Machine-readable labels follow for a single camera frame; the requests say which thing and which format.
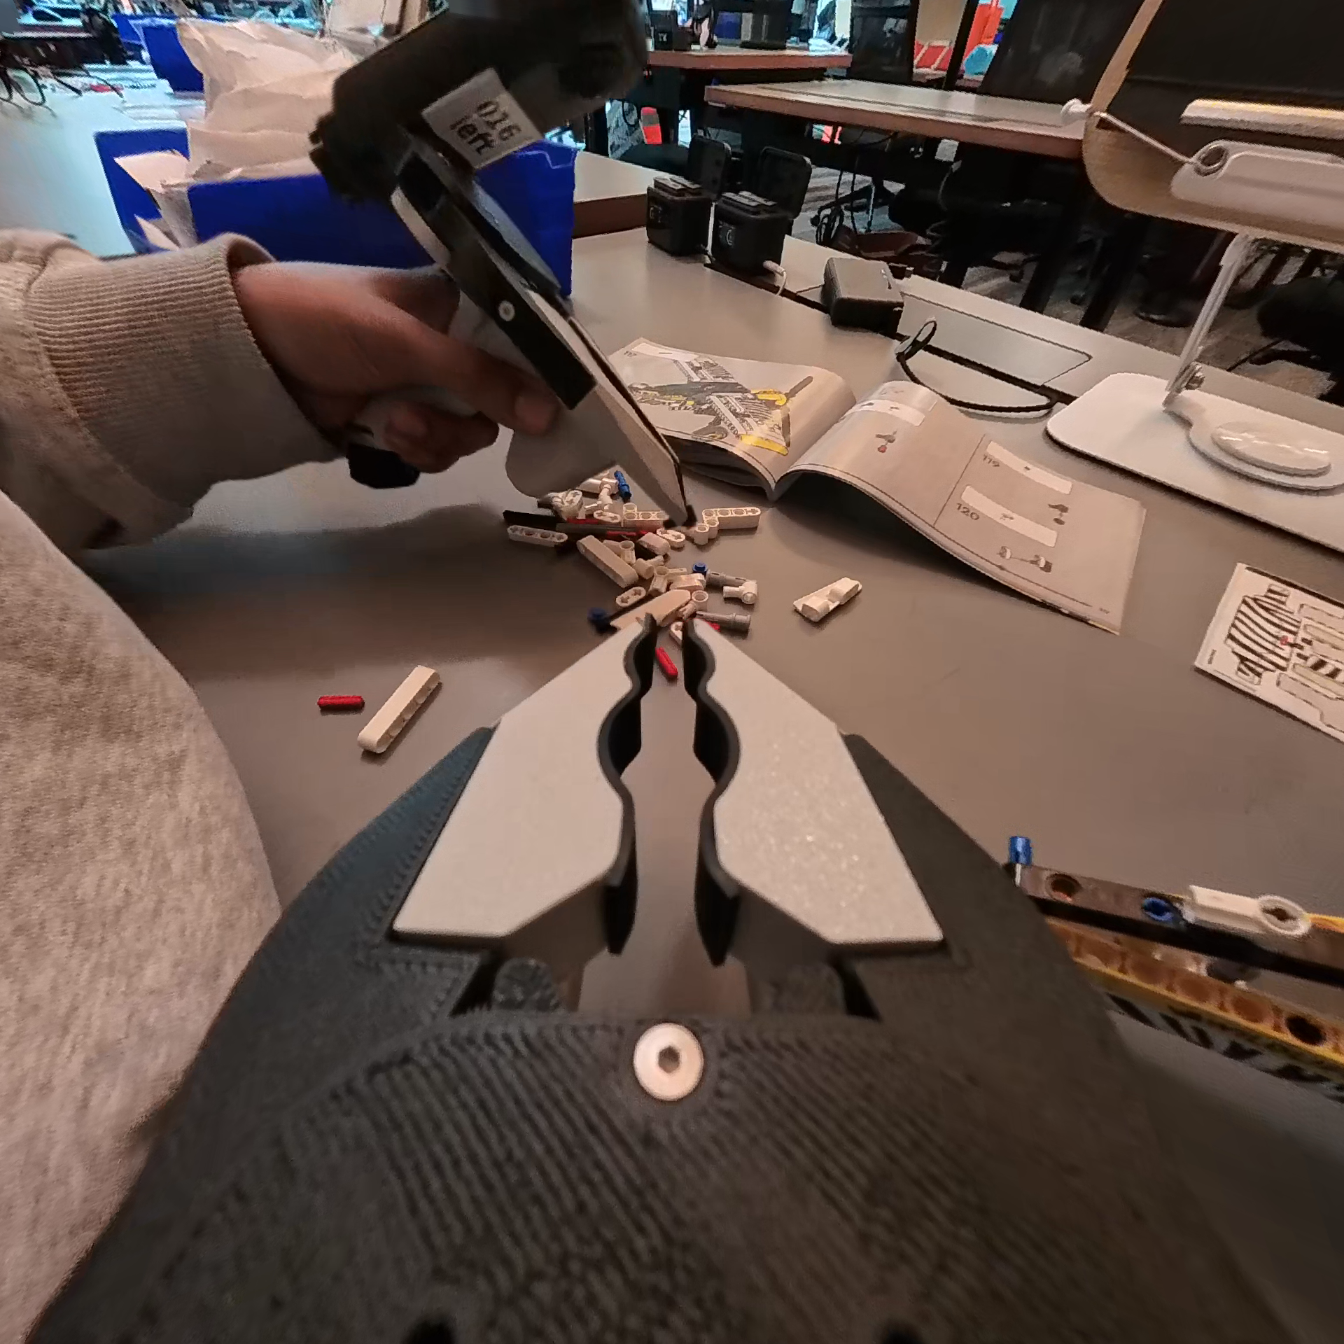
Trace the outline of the person's grey hoodie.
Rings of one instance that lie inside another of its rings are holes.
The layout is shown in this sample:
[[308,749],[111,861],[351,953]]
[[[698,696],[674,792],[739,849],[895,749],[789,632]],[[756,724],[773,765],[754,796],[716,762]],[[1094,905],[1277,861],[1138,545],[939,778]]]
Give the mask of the person's grey hoodie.
[[0,541],[0,1330],[25,1341],[280,900],[189,685],[9,497]]

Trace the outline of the blue plastic bin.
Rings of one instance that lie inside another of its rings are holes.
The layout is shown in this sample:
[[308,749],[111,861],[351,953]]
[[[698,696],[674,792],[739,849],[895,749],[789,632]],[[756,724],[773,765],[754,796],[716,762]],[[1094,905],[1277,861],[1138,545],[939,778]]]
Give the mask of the blue plastic bin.
[[[93,143],[125,238],[144,256],[232,230],[277,260],[403,270],[429,260],[389,210],[336,197],[317,175],[203,181],[175,194],[167,176],[187,159],[187,130],[101,130]],[[572,288],[577,159],[577,148],[541,141],[481,175],[484,188],[547,260],[560,294]]]

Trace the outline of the white crumpled paper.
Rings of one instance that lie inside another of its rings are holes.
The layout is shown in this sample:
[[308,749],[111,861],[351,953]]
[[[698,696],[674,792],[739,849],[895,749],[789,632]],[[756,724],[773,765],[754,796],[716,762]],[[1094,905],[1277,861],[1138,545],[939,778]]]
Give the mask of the white crumpled paper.
[[192,245],[192,185],[317,176],[312,130],[358,53],[346,42],[266,20],[184,17],[176,39],[203,77],[203,114],[187,130],[184,165],[158,176],[150,194],[170,243]]

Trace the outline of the black power adapter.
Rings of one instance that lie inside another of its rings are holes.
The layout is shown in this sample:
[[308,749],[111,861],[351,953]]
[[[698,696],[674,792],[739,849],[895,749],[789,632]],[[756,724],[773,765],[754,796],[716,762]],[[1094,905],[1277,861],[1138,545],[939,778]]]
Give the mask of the black power adapter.
[[825,260],[818,302],[834,328],[895,339],[904,319],[904,286],[885,260],[834,256]]

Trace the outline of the zebra striped sticker sheet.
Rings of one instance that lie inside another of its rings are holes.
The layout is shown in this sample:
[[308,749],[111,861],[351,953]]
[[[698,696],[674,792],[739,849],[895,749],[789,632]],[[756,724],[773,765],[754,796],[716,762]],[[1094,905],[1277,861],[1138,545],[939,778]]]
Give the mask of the zebra striped sticker sheet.
[[1344,605],[1318,592],[1237,563],[1193,670],[1344,737]]

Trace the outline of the open instruction booklet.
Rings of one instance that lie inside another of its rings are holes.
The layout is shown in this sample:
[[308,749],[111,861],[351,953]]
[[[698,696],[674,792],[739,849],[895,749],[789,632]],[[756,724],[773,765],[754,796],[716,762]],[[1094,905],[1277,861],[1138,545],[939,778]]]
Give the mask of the open instruction booklet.
[[818,366],[636,339],[612,355],[683,472],[778,501],[807,477],[885,514],[1019,597],[1119,632],[1147,511],[1070,480],[911,381],[870,395]]

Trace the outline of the white yellow lego plane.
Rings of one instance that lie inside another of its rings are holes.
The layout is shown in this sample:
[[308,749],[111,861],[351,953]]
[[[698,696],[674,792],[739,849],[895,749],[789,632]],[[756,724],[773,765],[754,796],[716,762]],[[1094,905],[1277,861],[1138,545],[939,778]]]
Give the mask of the white yellow lego plane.
[[1119,1017],[1344,1101],[1338,914],[1273,894],[1168,894],[1046,864],[1013,885]]

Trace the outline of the grey closed laptop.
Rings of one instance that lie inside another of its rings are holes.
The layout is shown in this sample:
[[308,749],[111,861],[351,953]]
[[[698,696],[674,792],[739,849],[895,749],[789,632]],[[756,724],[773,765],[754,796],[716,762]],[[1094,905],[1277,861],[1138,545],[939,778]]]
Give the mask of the grey closed laptop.
[[[778,328],[756,347],[759,357],[831,370],[850,381],[853,394],[904,378],[892,339],[831,328],[825,313],[789,300],[781,310]],[[925,322],[935,322],[933,347],[908,363],[946,395],[1025,406],[1037,399],[1037,391],[1079,395],[1107,375],[1089,334],[911,276],[904,281],[901,336],[911,336]]]

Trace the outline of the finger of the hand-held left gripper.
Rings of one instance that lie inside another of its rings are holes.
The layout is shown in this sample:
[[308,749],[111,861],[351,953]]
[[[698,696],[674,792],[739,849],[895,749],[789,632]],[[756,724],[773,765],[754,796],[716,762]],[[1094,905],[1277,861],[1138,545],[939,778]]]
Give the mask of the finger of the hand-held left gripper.
[[694,507],[683,492],[681,461],[607,357],[600,357],[600,421],[612,461],[626,472],[674,525],[690,525]]
[[572,314],[541,314],[549,334],[527,363],[560,399],[560,411],[542,436],[514,431],[508,480],[521,495],[547,495],[619,466],[658,511],[681,521],[681,461],[663,431]]

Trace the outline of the person's left forearm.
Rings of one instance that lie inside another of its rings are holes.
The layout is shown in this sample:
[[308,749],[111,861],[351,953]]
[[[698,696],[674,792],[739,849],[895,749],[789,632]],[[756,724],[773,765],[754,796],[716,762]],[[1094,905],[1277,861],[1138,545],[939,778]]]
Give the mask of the person's left forearm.
[[153,541],[226,480],[336,447],[256,343],[237,273],[256,243],[98,260],[63,235],[0,240],[0,521],[63,551]]

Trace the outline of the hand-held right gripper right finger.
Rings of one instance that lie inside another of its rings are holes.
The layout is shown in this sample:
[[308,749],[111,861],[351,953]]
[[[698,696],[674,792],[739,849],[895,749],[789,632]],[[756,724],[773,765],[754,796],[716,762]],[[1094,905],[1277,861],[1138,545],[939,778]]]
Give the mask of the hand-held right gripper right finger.
[[681,639],[694,752],[714,781],[696,836],[711,962],[811,962],[939,948],[946,933],[838,724],[731,639]]

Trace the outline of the pile of loose lego pieces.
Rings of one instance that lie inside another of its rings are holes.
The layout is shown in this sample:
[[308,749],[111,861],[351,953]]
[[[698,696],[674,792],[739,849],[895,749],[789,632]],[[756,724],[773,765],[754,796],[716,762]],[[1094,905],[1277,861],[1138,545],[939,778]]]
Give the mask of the pile of loose lego pieces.
[[607,637],[626,624],[654,622],[681,643],[690,622],[747,637],[759,602],[759,582],[714,570],[696,551],[730,535],[754,535],[759,507],[708,507],[690,525],[634,501],[626,477],[609,472],[567,492],[547,492],[532,511],[503,511],[503,535],[515,545],[572,551],[602,578],[612,597],[589,613]]

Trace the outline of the white flat lego beam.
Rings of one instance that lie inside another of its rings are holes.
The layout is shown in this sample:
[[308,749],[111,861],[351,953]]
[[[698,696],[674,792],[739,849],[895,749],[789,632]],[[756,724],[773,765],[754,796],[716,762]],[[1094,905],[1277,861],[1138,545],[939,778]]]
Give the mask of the white flat lego beam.
[[433,665],[415,665],[389,698],[373,714],[373,721],[358,732],[359,752],[387,752],[415,718],[426,708],[429,696],[440,686],[440,672]]

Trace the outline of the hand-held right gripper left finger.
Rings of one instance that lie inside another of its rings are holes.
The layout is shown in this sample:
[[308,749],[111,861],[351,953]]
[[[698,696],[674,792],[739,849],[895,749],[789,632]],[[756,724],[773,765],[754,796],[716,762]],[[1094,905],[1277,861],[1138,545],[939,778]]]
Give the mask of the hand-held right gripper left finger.
[[503,957],[621,953],[636,914],[624,771],[643,749],[651,617],[503,714],[433,842],[394,933]]

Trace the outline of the person's left hand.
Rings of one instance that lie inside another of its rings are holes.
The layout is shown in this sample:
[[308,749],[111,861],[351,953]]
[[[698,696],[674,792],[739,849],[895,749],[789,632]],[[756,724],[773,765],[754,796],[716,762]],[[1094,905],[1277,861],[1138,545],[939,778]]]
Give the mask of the person's left hand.
[[271,260],[232,286],[286,391],[336,440],[385,399],[387,447],[440,474],[500,428],[541,436],[560,411],[542,381],[451,336],[460,290],[434,270]]

